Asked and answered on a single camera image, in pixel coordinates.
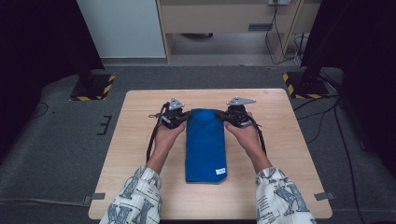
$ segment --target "blue pouch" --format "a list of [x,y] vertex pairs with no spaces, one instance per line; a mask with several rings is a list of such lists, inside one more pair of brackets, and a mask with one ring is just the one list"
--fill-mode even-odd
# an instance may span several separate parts
[[191,110],[186,130],[186,182],[219,183],[227,176],[222,120],[215,109]]

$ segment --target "patterned sleeve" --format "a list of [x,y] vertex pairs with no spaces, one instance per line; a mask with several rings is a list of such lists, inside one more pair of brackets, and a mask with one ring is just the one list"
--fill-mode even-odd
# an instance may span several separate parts
[[160,223],[163,206],[160,188],[160,176],[147,167],[139,167],[107,208],[100,224]]
[[316,224],[294,182],[275,167],[256,178],[257,223]]

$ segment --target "gray carpet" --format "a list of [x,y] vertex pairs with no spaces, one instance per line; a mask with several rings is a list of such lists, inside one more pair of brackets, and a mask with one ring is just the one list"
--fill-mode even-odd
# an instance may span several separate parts
[[[259,66],[136,66],[107,67],[116,79],[103,101],[72,102],[69,94],[78,77],[64,78],[42,91],[36,112],[0,166],[0,199],[35,198],[83,203],[96,188],[125,93],[151,89],[286,89],[282,74],[293,67]],[[290,99],[295,108],[308,100]],[[296,111],[297,118],[326,110],[336,98],[317,100]],[[337,107],[354,171],[356,193],[366,223],[396,221],[396,181],[372,152],[362,151],[346,111]],[[104,116],[112,116],[106,135]],[[306,141],[315,138],[320,115],[300,119]],[[361,223],[349,172],[347,154],[333,111],[325,114],[320,133],[308,144],[319,177],[331,200],[333,216],[318,223]],[[0,223],[98,223],[87,207],[36,203],[0,203]],[[163,221],[163,223],[199,223]],[[207,221],[206,223],[255,223]]]

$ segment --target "black and yellow tape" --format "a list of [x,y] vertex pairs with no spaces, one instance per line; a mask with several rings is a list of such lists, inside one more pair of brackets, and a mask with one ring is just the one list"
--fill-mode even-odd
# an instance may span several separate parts
[[71,101],[91,101],[91,100],[104,100],[106,99],[108,93],[110,92],[111,86],[113,85],[113,81],[116,76],[109,76],[108,81],[106,83],[106,86],[103,90],[103,92],[100,95],[96,96],[86,96],[86,95],[80,95],[80,96],[75,96],[71,97]]
[[318,99],[322,97],[327,97],[328,94],[298,94],[296,93],[293,88],[293,85],[290,82],[290,78],[288,74],[283,74],[283,80],[288,87],[289,95],[292,99]]

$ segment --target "wall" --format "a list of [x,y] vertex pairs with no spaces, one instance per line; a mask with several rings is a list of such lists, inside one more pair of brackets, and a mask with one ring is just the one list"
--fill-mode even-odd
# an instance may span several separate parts
[[78,0],[101,58],[165,58],[155,0]]

